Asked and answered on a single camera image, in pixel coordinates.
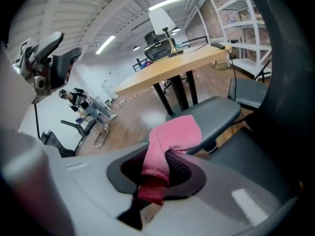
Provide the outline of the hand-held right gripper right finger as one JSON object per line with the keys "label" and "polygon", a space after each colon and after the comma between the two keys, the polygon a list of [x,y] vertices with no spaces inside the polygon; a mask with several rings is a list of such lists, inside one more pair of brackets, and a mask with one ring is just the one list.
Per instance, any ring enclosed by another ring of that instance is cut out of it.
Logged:
{"label": "hand-held right gripper right finger", "polygon": [[270,236],[298,199],[298,181],[268,160],[242,170],[181,153],[167,157],[186,164],[191,177],[166,191],[144,236]]}

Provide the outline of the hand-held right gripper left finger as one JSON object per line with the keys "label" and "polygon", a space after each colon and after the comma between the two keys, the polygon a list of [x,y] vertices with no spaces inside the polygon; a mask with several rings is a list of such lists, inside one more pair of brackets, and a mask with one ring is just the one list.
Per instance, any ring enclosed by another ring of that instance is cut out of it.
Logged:
{"label": "hand-held right gripper left finger", "polygon": [[62,158],[53,146],[46,146],[50,176],[63,201],[66,218],[60,229],[53,226],[55,236],[146,236],[119,221],[126,211],[131,194],[116,190],[106,175],[108,165],[131,152],[140,152],[145,143],[121,150],[90,156]]}

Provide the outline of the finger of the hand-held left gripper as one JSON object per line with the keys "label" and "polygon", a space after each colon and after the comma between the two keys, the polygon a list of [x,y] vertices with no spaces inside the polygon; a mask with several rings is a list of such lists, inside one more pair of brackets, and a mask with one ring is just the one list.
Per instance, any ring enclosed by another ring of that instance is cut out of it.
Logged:
{"label": "finger of the hand-held left gripper", "polygon": [[63,55],[53,55],[51,60],[51,89],[59,89],[68,83],[73,64],[82,54],[82,48],[74,48]]}
{"label": "finger of the hand-held left gripper", "polygon": [[63,32],[54,32],[51,35],[40,40],[33,48],[33,61],[36,63],[46,59],[62,42],[64,37]]}

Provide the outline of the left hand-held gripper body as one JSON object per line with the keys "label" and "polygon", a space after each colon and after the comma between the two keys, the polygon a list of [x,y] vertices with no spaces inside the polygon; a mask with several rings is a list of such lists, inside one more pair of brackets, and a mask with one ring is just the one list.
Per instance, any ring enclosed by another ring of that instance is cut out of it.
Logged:
{"label": "left hand-held gripper body", "polygon": [[24,40],[14,59],[13,66],[35,92],[34,100],[43,100],[52,93],[49,85],[51,66],[48,61],[49,56],[39,63],[33,61],[33,48],[38,43],[33,38]]}

